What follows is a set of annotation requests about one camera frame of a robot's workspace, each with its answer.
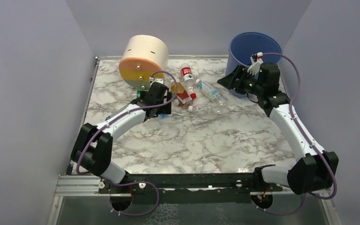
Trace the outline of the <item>blue label clear bottle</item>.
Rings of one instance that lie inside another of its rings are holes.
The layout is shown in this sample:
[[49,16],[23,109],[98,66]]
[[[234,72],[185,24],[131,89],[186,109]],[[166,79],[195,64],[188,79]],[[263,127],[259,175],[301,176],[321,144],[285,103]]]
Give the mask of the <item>blue label clear bottle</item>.
[[168,118],[171,117],[171,114],[161,114],[160,118],[164,119],[164,118]]

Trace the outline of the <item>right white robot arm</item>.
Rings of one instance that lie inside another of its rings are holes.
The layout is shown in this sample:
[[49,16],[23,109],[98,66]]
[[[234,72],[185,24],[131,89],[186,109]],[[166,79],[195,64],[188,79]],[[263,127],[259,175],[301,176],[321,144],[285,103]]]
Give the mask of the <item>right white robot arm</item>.
[[255,169],[258,184],[279,184],[301,195],[334,186],[333,176],[338,165],[335,152],[328,152],[314,141],[299,120],[290,98],[279,90],[280,69],[275,63],[262,63],[254,76],[238,65],[217,83],[238,94],[252,94],[258,105],[278,126],[290,145],[296,160],[292,168],[276,165]]

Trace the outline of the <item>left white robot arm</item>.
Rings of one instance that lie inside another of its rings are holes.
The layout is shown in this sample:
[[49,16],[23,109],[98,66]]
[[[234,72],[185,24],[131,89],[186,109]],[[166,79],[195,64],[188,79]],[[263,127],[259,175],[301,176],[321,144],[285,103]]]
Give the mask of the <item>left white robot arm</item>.
[[128,130],[160,114],[170,114],[172,93],[159,82],[115,112],[111,118],[80,128],[71,160],[95,176],[120,184],[127,172],[112,162],[113,143]]

